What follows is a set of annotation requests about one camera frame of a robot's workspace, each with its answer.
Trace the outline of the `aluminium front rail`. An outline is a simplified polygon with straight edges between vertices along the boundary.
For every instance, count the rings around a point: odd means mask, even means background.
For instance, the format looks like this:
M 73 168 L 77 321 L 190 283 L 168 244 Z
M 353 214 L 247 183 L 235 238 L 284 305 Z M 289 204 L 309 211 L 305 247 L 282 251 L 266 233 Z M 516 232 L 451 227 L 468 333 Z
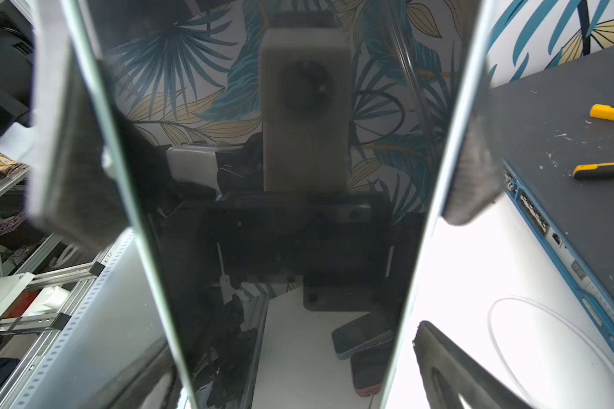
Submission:
M 25 180 L 28 169 L 18 165 L 0 179 L 0 198 Z M 91 262 L 35 274 L 62 238 L 49 235 L 13 274 L 3 268 L 0 252 L 0 338 L 36 335 L 35 342 L 0 382 L 0 408 L 23 407 L 30 383 L 44 376 L 39 364 L 53 342 L 88 308 L 89 296 L 107 279 L 107 263 L 114 249 L 127 245 L 131 235 L 99 252 Z

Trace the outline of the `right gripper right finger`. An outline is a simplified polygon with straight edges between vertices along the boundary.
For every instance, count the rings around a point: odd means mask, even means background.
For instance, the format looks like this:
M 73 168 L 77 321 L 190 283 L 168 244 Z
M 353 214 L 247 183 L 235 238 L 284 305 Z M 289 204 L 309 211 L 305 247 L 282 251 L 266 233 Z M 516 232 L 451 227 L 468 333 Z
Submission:
M 433 323 L 419 323 L 414 352 L 431 408 L 528 408 Z

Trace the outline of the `yellow black pliers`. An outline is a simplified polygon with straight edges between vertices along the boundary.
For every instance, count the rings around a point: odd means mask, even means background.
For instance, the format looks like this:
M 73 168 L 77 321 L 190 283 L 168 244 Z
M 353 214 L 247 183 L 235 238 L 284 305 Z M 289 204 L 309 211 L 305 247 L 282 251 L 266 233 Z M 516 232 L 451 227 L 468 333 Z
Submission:
M 582 140 L 586 147 L 571 162 L 571 176 L 578 181 L 614 179 L 614 106 L 595 104 L 589 117 L 595 127 Z

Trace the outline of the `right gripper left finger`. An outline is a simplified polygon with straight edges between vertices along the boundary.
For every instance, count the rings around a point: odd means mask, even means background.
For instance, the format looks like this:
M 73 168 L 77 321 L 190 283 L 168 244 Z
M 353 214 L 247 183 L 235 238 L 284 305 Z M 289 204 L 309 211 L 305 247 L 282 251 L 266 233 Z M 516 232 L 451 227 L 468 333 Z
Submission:
M 161 337 L 80 408 L 176 408 L 181 390 L 172 352 Z

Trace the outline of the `black phone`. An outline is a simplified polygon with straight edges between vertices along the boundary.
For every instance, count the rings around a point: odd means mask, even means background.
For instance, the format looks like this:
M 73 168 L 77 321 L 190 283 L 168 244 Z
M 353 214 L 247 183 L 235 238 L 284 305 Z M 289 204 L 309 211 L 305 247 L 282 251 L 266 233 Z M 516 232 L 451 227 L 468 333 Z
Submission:
M 344 407 L 448 211 L 494 3 L 65 1 L 192 408 Z

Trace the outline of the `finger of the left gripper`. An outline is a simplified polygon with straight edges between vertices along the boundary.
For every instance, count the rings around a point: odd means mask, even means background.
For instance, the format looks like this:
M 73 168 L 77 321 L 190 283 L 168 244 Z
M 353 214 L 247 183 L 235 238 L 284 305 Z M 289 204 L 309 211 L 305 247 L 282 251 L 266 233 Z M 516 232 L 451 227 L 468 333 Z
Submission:
M 35 141 L 27 214 L 37 228 L 98 252 L 129 222 L 116 183 L 102 168 L 102 135 L 61 2 L 35 2 L 33 18 Z
M 503 190 L 502 143 L 493 119 L 490 83 L 489 74 L 484 73 L 443 209 L 443 219 L 452 226 L 469 224 Z

